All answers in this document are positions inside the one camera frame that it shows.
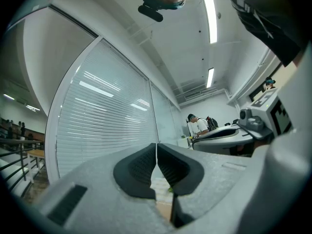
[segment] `metal railing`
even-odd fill
[[[21,167],[16,169],[14,172],[12,172],[10,175],[8,175],[6,178],[3,178],[5,182],[7,182],[11,177],[13,177],[15,174],[17,174],[20,170],[22,170],[22,176],[19,177],[12,186],[10,186],[9,188],[9,191],[12,191],[13,188],[21,181],[22,178],[24,178],[24,181],[26,181],[26,174],[29,172],[29,170],[25,171],[25,167],[26,165],[24,165],[24,159],[27,158],[27,156],[23,156],[23,154],[26,154],[28,151],[31,151],[31,150],[35,150],[35,149],[38,149],[38,144],[40,146],[40,144],[44,143],[44,141],[38,141],[38,140],[15,140],[15,139],[5,139],[5,138],[0,138],[0,145],[15,145],[16,149],[19,149],[17,151],[9,151],[8,153],[5,153],[5,154],[0,154],[0,158],[1,157],[4,157],[4,156],[9,156],[9,155],[13,155],[13,154],[19,154],[20,155],[20,159],[17,159],[9,164],[6,164],[4,166],[1,166],[0,167],[0,171],[20,162],[21,164]],[[27,149],[24,149],[23,148],[23,145],[24,144],[31,144],[31,145],[35,145],[31,148],[27,148]],[[40,166],[39,166],[39,162],[37,162],[37,159],[34,158],[33,160],[30,161],[30,163],[32,163],[34,160],[36,160],[36,163],[31,167],[31,169],[33,169],[35,166],[38,167],[38,169],[40,169]]]

